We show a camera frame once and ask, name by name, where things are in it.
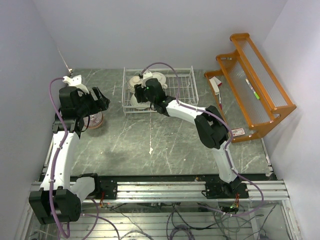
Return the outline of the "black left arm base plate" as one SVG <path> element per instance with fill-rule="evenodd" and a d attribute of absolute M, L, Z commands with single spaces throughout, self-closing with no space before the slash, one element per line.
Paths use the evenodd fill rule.
<path fill-rule="evenodd" d="M 118 184 L 115 180 L 104 176 L 96 179 L 95 196 L 103 200 L 115 200 L 118 193 Z"/>

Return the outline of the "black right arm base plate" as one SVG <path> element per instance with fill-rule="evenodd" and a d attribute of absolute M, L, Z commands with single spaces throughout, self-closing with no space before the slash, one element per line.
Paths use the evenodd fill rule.
<path fill-rule="evenodd" d="M 248 199 L 249 192 L 247 185 L 236 178 L 231 183 L 224 181 L 209 181 L 205 183 L 205 190 L 201 194 L 206 199 Z"/>

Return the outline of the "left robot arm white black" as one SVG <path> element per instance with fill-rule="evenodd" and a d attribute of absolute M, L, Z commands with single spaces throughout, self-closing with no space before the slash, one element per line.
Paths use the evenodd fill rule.
<path fill-rule="evenodd" d="M 59 90 L 60 106 L 52 123 L 53 146 L 49 165 L 39 190 L 29 194 L 29 204 L 42 225 L 76 222 L 82 202 L 102 193 L 99 176 L 84 173 L 71 184 L 71 171 L 75 147 L 85 126 L 84 118 L 108 109 L 110 100 L 98 87 L 86 93 L 76 86 Z"/>

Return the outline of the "pale green bowl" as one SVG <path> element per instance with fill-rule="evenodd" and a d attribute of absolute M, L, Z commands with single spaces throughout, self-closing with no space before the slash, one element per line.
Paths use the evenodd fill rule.
<path fill-rule="evenodd" d="M 147 102 L 138 102 L 136 96 L 133 94 L 130 98 L 130 104 L 134 109 L 145 110 L 150 107 L 150 103 Z"/>

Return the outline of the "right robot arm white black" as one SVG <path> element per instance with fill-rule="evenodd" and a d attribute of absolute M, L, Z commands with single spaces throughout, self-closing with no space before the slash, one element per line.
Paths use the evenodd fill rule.
<path fill-rule="evenodd" d="M 148 79 L 145 84 L 136 84 L 134 95 L 138 103 L 150 102 L 159 114 L 194 124 L 201 143 L 213 150 L 219 178 L 224 182 L 220 186 L 221 194 L 231 198 L 238 192 L 239 173 L 229 150 L 232 131 L 215 106 L 196 107 L 169 96 L 156 78 Z"/>

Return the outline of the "grey striped bowl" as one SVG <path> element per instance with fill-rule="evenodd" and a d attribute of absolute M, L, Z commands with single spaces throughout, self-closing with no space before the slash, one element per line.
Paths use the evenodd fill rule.
<path fill-rule="evenodd" d="M 104 116 L 102 112 L 92 114 L 90 116 L 85 117 L 84 120 L 84 126 L 88 127 L 90 122 L 100 122 L 103 121 Z"/>

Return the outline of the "white bowl red pattern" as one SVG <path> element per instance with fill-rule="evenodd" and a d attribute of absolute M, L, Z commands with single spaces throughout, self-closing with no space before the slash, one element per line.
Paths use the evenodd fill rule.
<path fill-rule="evenodd" d="M 93 122 L 91 121 L 88 125 L 88 128 L 89 129 L 97 129 L 99 128 L 101 125 L 103 124 L 103 121 L 100 121 L 100 122 Z"/>

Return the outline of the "white wire dish rack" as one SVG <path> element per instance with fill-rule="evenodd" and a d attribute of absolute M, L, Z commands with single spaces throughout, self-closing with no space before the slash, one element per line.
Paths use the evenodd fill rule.
<path fill-rule="evenodd" d="M 169 96 L 175 97 L 177 92 L 179 92 L 179 100 L 192 105 L 197 106 L 199 102 L 198 90 L 195 80 L 195 74 L 193 67 L 189 68 L 177 68 L 173 72 L 169 67 L 155 68 L 151 67 L 149 69 L 152 73 L 160 72 L 166 77 L 167 89 L 164 89 L 165 93 Z M 144 110 L 138 110 L 131 106 L 130 99 L 134 93 L 131 93 L 128 88 L 128 81 L 133 76 L 138 76 L 141 73 L 141 69 L 128 69 L 123 70 L 123 80 L 122 80 L 122 109 L 125 115 L 127 114 L 144 114 L 152 113 L 153 110 L 150 108 Z"/>

